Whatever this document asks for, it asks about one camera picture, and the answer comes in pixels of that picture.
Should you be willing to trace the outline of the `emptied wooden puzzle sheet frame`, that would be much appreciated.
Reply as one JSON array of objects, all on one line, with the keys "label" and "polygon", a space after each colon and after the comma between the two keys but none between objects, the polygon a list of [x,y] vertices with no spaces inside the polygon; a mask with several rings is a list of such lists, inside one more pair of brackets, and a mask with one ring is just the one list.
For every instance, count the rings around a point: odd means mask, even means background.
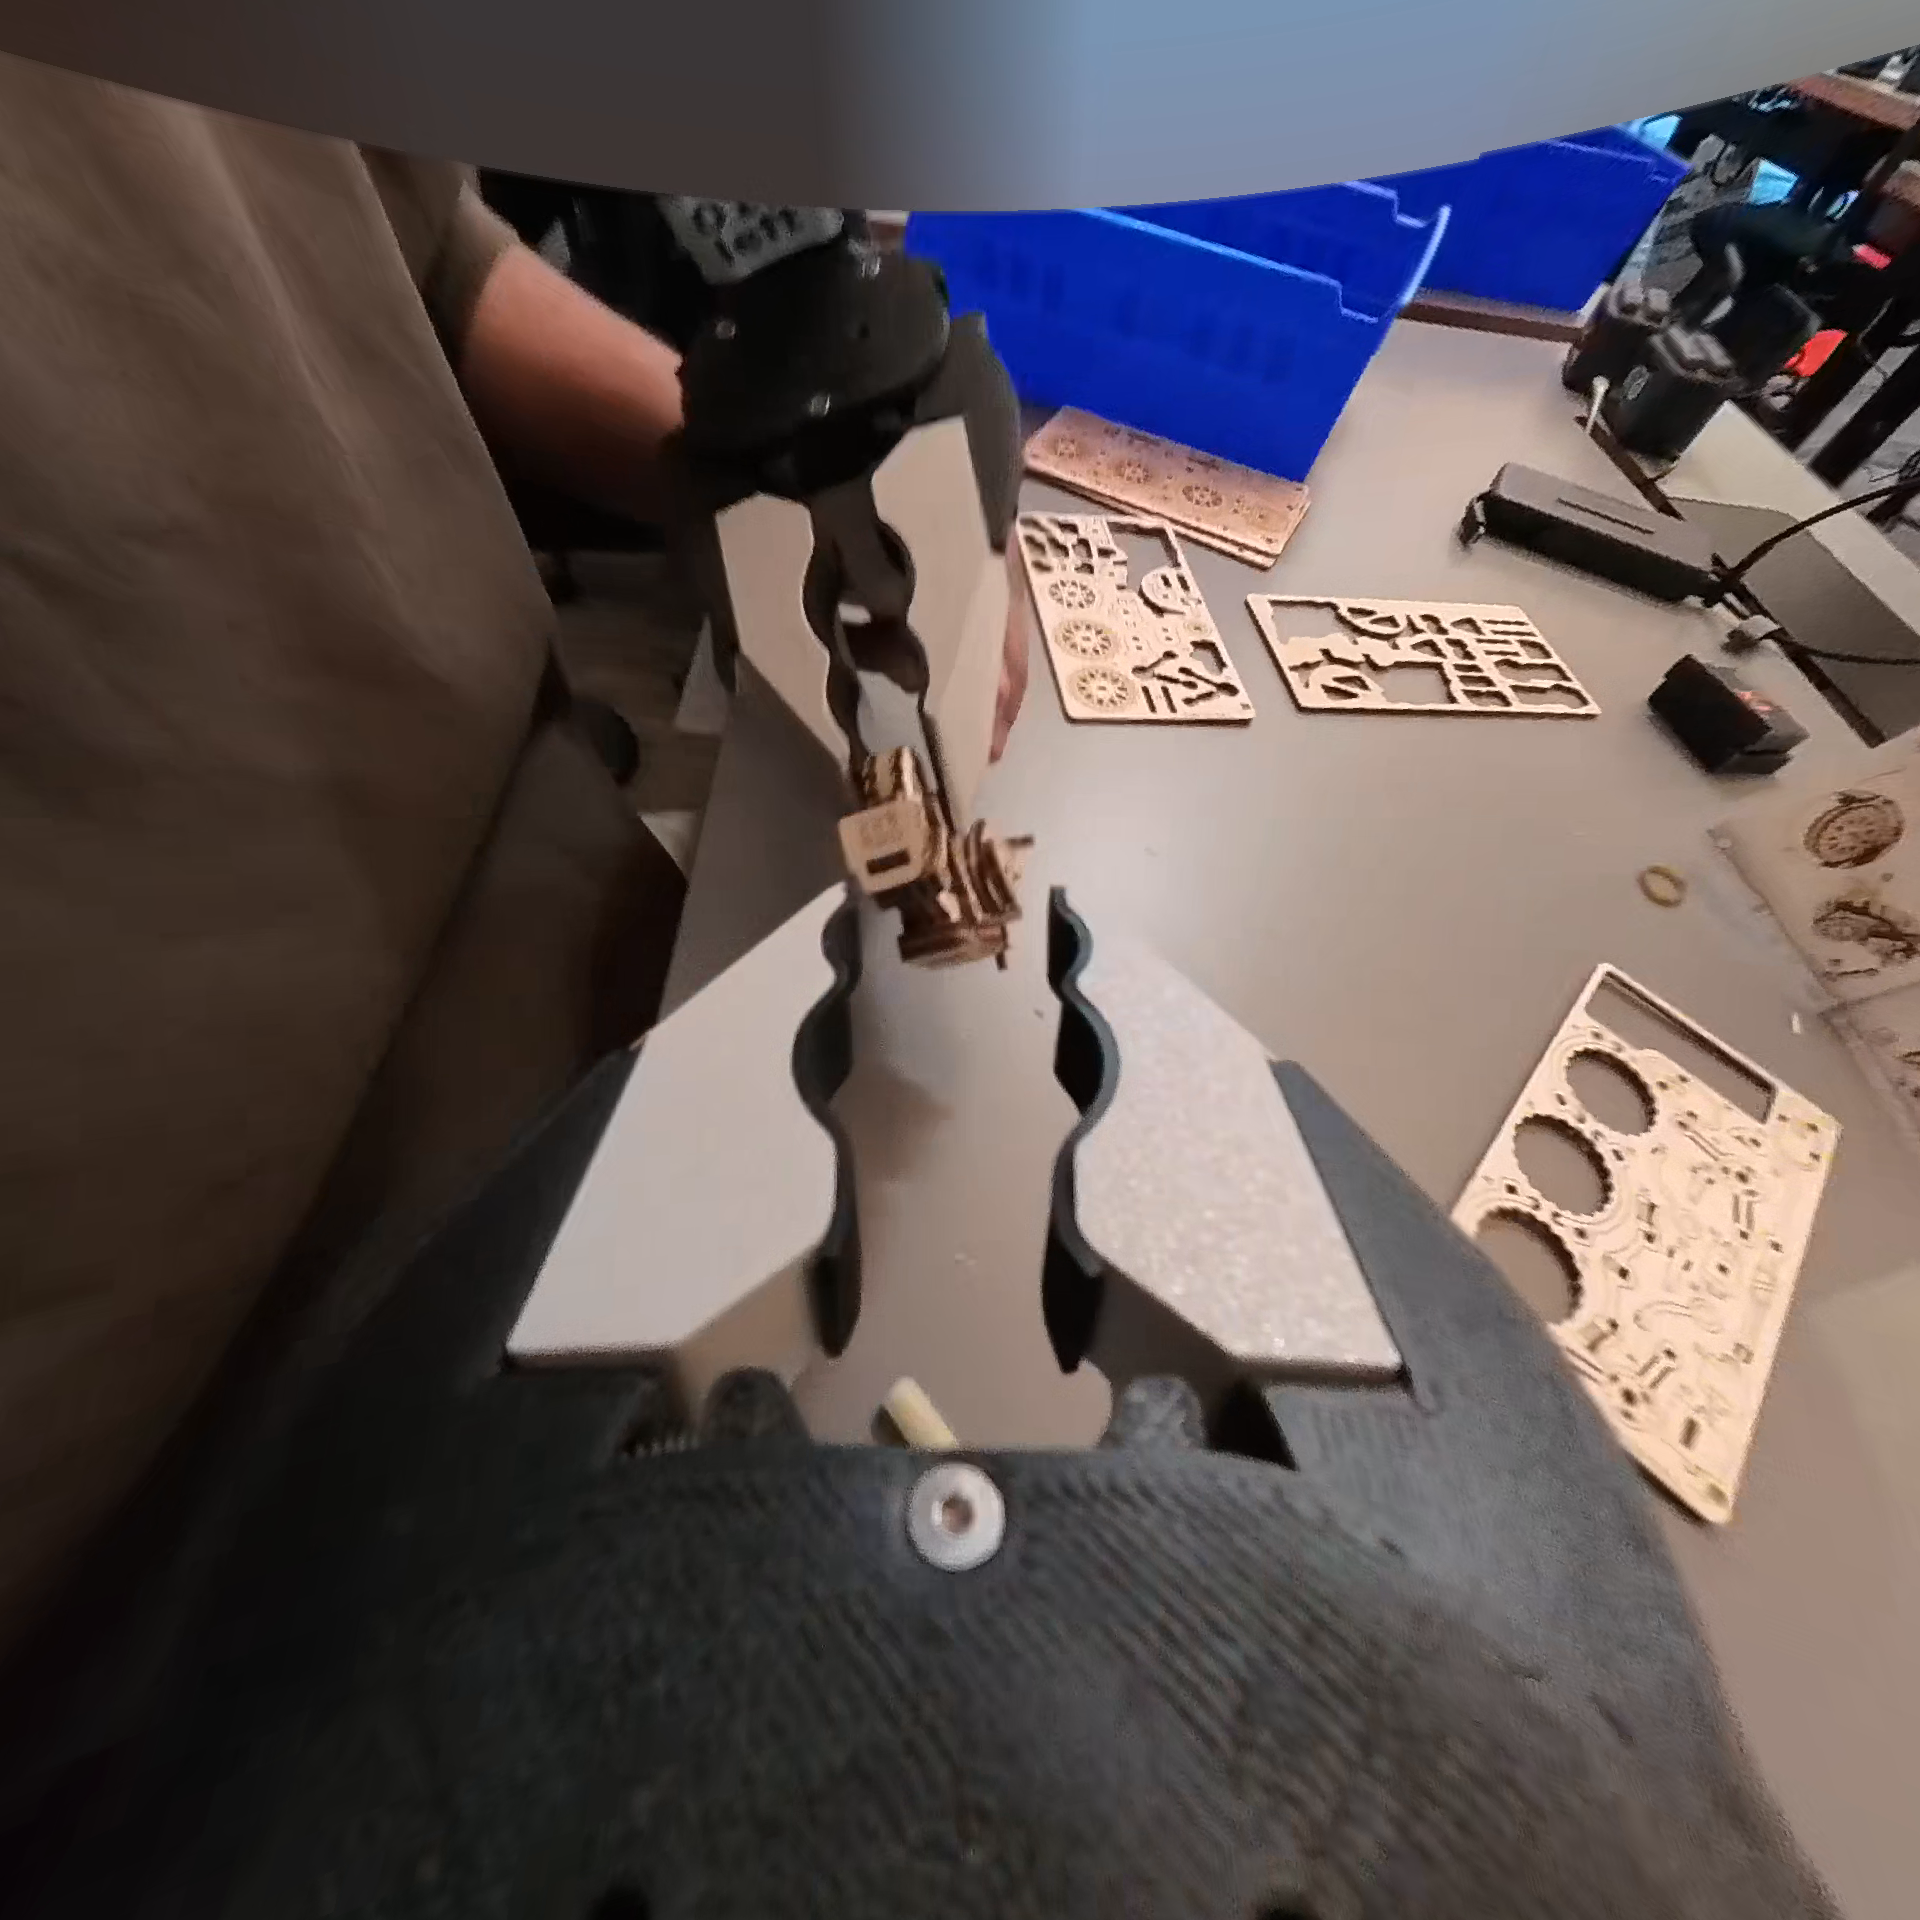
[{"label": "emptied wooden puzzle sheet frame", "polygon": [[1519,607],[1280,591],[1253,591],[1246,607],[1303,712],[1599,718]]}]

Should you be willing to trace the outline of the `small wooden puzzle model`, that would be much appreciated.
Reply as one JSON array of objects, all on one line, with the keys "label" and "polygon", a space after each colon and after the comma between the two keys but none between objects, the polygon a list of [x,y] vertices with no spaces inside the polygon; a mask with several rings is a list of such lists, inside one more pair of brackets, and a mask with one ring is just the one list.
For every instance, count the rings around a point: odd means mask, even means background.
[{"label": "small wooden puzzle model", "polygon": [[901,960],[911,969],[1005,969],[1036,841],[984,823],[952,828],[938,787],[911,749],[866,757],[855,792],[839,845],[856,889],[898,917]]}]

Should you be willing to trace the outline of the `grey desk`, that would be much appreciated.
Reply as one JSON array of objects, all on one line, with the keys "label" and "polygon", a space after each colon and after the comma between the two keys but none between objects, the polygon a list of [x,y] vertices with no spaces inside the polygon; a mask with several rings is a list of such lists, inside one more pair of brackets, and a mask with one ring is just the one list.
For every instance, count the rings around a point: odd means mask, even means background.
[{"label": "grey desk", "polygon": [[[1642,708],[1700,621],[1508,553],[1455,517],[1501,464],[1621,488],[1573,423],[1558,349],[1397,324],[1263,581],[1194,576],[1254,697],[1234,726],[1066,724],[1033,687],[980,805],[1030,831],[1008,972],[916,972],[866,926],[855,1068],[864,1300],[848,1356],[801,1380],[806,1423],[864,1439],[916,1377],[976,1443],[1084,1444],[1096,1375],[1040,1320],[1052,1076],[1046,889],[1151,944],[1280,1057],[1303,1063],[1452,1206],[1596,964],[1669,999],[1840,1121],[1838,1164],[1775,1357],[1735,1520],[1654,1500],[1728,1697],[1846,1915],[1914,1915],[1914,1153],[1708,831],[1735,796]],[[1506,604],[1599,701],[1589,721],[1328,718],[1292,707],[1248,591]]]}]

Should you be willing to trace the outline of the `printed instruction sheet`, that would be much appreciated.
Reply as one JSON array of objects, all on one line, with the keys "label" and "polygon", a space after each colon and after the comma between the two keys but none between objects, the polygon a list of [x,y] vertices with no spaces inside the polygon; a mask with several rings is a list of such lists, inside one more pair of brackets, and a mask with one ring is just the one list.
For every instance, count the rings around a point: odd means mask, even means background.
[{"label": "printed instruction sheet", "polygon": [[1711,829],[1785,939],[1842,1000],[1914,980],[1917,765],[1751,800]]},{"label": "printed instruction sheet", "polygon": [[1840,1000],[1831,1022],[1862,1068],[1917,1120],[1917,976]]}]

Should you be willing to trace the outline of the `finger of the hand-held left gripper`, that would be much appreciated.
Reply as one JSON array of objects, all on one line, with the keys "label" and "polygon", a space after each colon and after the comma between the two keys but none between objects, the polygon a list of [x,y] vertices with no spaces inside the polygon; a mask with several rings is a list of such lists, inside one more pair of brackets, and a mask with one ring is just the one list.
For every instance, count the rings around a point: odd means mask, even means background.
[{"label": "finger of the hand-held left gripper", "polygon": [[713,531],[736,653],[820,749],[833,813],[845,819],[864,803],[868,751],[837,556],[792,497],[743,497],[716,515]]},{"label": "finger of the hand-held left gripper", "polygon": [[964,417],[911,427],[873,472],[871,497],[910,565],[904,625],[926,662],[919,703],[944,792],[954,819],[973,819],[991,764],[1009,574]]}]

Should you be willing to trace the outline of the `long blue plastic bin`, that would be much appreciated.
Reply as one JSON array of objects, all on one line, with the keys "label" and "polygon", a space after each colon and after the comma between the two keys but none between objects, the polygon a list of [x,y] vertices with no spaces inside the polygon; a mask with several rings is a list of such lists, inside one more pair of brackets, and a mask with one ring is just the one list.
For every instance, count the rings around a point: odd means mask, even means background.
[{"label": "long blue plastic bin", "polygon": [[1372,185],[1414,219],[1447,208],[1428,292],[1573,313],[1617,273],[1685,172],[1622,127],[1596,127]]}]

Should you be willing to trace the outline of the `long black flat device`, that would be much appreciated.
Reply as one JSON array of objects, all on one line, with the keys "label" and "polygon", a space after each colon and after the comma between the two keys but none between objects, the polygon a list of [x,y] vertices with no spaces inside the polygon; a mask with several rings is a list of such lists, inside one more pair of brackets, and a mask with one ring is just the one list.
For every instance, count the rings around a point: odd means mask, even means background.
[{"label": "long black flat device", "polygon": [[1466,501],[1455,540],[1495,540],[1669,606],[1708,606],[1720,591],[1711,542],[1687,519],[1527,464],[1497,469]]}]

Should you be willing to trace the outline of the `person's olive shirt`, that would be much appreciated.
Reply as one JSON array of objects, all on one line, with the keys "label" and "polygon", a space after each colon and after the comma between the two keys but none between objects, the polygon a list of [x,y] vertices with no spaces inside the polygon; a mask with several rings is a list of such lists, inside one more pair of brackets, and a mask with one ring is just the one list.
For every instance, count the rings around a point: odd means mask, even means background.
[{"label": "person's olive shirt", "polygon": [[648,1022],[680,877],[453,357],[453,159],[6,55],[5,1656]]}]

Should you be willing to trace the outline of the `stack of wooden puzzle sheets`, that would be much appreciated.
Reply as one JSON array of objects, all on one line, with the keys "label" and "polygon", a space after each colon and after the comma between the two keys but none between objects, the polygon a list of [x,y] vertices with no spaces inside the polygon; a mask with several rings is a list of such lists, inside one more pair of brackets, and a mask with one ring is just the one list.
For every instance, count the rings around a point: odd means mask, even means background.
[{"label": "stack of wooden puzzle sheets", "polygon": [[1309,491],[1300,481],[1071,406],[1023,441],[1023,469],[1096,507],[1164,520],[1253,569],[1280,563],[1309,509]]}]

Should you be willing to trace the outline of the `wooden puzzle sheet round holes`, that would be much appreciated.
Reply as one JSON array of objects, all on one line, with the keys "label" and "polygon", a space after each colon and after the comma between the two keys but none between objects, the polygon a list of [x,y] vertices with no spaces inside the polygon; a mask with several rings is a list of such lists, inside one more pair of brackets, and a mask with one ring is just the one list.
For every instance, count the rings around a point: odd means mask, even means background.
[{"label": "wooden puzzle sheet round holes", "polygon": [[1538,1235],[1567,1271],[1546,1326],[1621,1446],[1726,1525],[1840,1125],[1669,999],[1598,964],[1452,1217]]}]

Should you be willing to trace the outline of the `person's left hand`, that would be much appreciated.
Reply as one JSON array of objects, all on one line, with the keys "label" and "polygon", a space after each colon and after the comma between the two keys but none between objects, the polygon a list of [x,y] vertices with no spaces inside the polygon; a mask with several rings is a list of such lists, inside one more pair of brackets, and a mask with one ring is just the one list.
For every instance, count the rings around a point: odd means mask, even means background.
[{"label": "person's left hand", "polygon": [[999,764],[1023,707],[1033,660],[1033,607],[1025,587],[1009,583],[999,648],[999,680],[991,712],[989,764]]}]

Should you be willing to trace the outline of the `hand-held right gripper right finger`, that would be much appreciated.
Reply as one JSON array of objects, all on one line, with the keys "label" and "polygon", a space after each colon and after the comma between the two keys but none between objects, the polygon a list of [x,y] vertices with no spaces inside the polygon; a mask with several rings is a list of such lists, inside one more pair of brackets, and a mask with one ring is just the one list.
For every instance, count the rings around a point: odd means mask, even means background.
[{"label": "hand-held right gripper right finger", "polygon": [[1180,969],[1046,894],[1071,1103],[1040,1307],[1065,1375],[1392,1377],[1390,1335],[1277,1063]]}]

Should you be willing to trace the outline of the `person's left forearm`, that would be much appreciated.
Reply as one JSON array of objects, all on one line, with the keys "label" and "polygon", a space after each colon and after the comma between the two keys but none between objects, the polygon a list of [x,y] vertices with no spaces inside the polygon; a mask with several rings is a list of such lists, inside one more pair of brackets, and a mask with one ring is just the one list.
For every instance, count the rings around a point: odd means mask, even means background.
[{"label": "person's left forearm", "polygon": [[453,366],[518,477],[630,520],[682,515],[679,357],[529,247],[489,264]]}]

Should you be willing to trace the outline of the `small black box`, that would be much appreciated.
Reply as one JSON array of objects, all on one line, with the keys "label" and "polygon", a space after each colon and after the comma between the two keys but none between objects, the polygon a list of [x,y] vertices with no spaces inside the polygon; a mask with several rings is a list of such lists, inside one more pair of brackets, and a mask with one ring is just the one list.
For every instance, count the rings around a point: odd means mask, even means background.
[{"label": "small black box", "polygon": [[1770,777],[1799,753],[1808,729],[1740,673],[1679,655],[1645,699],[1653,719],[1709,777]]}]

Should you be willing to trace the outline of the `grey flat box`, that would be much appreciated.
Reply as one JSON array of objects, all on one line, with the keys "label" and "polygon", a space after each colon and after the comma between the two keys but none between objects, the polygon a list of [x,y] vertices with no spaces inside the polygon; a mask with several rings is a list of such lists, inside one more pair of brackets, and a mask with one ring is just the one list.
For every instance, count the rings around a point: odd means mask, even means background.
[{"label": "grey flat box", "polygon": [[1775,544],[1741,589],[1871,745],[1917,724],[1914,527],[1845,511]]}]

